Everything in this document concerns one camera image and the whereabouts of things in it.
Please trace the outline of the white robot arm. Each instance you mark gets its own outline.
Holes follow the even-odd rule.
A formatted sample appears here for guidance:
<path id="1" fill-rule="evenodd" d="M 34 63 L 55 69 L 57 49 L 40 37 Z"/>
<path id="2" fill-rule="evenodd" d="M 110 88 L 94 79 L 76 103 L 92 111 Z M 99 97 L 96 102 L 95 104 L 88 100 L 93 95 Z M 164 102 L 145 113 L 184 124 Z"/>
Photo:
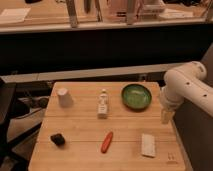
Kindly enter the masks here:
<path id="1" fill-rule="evenodd" d="M 170 122 L 185 99 L 213 117 L 213 87 L 203 82 L 206 76 L 205 66 L 198 61 L 185 63 L 165 73 L 165 86 L 159 93 L 163 124 Z"/>

